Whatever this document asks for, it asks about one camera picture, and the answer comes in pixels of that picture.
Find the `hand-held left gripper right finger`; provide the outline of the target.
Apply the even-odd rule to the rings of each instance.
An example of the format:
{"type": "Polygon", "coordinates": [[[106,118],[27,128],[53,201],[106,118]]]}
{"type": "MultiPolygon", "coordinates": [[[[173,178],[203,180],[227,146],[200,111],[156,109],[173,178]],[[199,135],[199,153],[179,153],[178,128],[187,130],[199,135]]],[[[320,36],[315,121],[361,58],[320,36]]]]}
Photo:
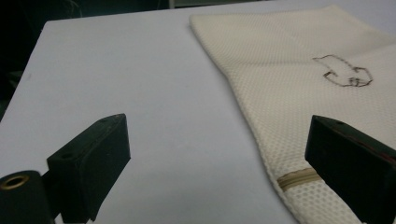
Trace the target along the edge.
{"type": "Polygon", "coordinates": [[[343,121],[314,116],[304,157],[361,222],[394,222],[395,149],[343,121]]]}

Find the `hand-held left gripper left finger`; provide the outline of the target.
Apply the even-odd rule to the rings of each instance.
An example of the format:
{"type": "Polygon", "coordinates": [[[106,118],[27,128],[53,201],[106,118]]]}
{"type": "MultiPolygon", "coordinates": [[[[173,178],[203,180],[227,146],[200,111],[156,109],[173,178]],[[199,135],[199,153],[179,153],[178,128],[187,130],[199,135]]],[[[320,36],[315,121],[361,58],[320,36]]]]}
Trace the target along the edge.
{"type": "Polygon", "coordinates": [[[97,120],[47,158],[52,213],[65,223],[96,220],[99,209],[131,159],[127,118],[97,120]]]}

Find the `cream mesh laundry bag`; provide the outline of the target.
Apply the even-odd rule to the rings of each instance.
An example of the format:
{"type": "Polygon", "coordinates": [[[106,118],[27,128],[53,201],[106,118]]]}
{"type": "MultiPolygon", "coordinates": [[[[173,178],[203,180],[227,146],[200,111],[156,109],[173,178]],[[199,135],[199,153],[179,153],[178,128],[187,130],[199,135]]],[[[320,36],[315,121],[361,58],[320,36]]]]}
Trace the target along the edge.
{"type": "Polygon", "coordinates": [[[396,35],[337,6],[192,15],[227,77],[265,170],[300,224],[361,224],[304,158],[313,116],[341,120],[396,149],[396,35]]]}

